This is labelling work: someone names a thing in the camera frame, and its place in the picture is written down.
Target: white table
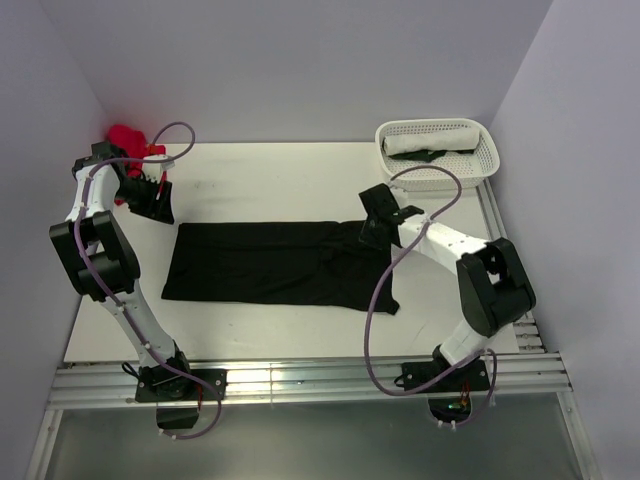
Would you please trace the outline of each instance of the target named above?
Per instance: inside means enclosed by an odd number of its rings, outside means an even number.
[[[177,153],[182,145],[170,145]],[[132,215],[115,217],[142,268],[142,290],[160,324],[190,360],[275,360],[360,357],[363,312],[339,307],[197,303],[160,298],[182,222],[269,222],[364,218],[358,193],[380,183],[373,143],[199,144],[169,172],[175,225]],[[433,212],[441,192],[411,203]],[[475,189],[440,217],[469,235],[488,238]],[[396,269],[395,315],[377,314],[375,356],[430,354],[462,319],[456,278],[419,254]],[[511,326],[493,341],[498,353],[518,353]],[[66,362],[113,362],[137,356],[99,304],[80,305]]]

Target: white basket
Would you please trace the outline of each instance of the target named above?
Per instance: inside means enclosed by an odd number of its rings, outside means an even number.
[[[376,144],[380,153],[380,165],[386,179],[388,180],[391,176],[406,168],[425,165],[425,162],[421,161],[393,160],[387,157],[383,149],[383,141],[387,135],[431,133],[456,128],[470,128],[472,126],[480,129],[480,142],[472,155],[447,152],[445,156],[431,162],[431,165],[438,165],[452,172],[460,179],[464,188],[476,187],[482,180],[496,173],[500,166],[500,157],[487,129],[478,122],[466,118],[400,120],[381,125],[376,131]],[[394,180],[393,184],[407,192],[451,190],[456,188],[453,180],[447,175],[429,169],[406,173]]]

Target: black t-shirt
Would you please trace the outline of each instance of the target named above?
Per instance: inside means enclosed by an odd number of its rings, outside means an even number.
[[[362,221],[184,223],[166,300],[335,305],[366,311],[389,249],[358,241]],[[395,314],[390,275],[376,312]]]

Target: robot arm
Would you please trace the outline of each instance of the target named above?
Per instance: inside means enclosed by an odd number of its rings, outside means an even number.
[[[133,213],[173,223],[171,183],[128,177],[121,163],[101,168],[91,181],[80,236],[85,247],[101,244],[102,250],[90,255],[91,262],[115,298],[126,305],[135,326],[132,327],[123,309],[107,296],[88,271],[74,239],[73,224],[80,213],[82,191],[89,172],[103,160],[126,156],[123,150],[108,142],[94,144],[92,152],[91,157],[76,161],[73,174],[78,188],[73,208],[65,222],[50,228],[49,236],[76,291],[89,295],[109,311],[133,344],[140,359],[140,385],[158,400],[182,399],[192,393],[192,382],[162,368],[156,359],[185,373],[190,372],[189,364],[149,308],[140,289],[138,259],[111,213],[114,200],[119,198],[129,204]],[[147,344],[141,344],[139,338],[146,339]],[[150,349],[153,349],[155,359],[149,354]]]
[[[430,218],[421,209],[401,209],[387,185],[360,194],[367,221],[361,241],[377,248],[390,243],[407,247]],[[435,260],[458,277],[464,320],[436,348],[444,359],[440,370],[482,350],[498,331],[521,318],[536,303],[535,294],[513,244],[499,238],[470,237],[441,223],[432,223],[413,249]]]

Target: gray floor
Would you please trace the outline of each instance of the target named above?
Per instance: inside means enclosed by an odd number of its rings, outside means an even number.
[[[235,406],[215,431],[175,442],[158,437],[153,410],[71,411],[47,479],[580,478],[555,395],[497,402],[456,433],[427,419],[424,398]]]

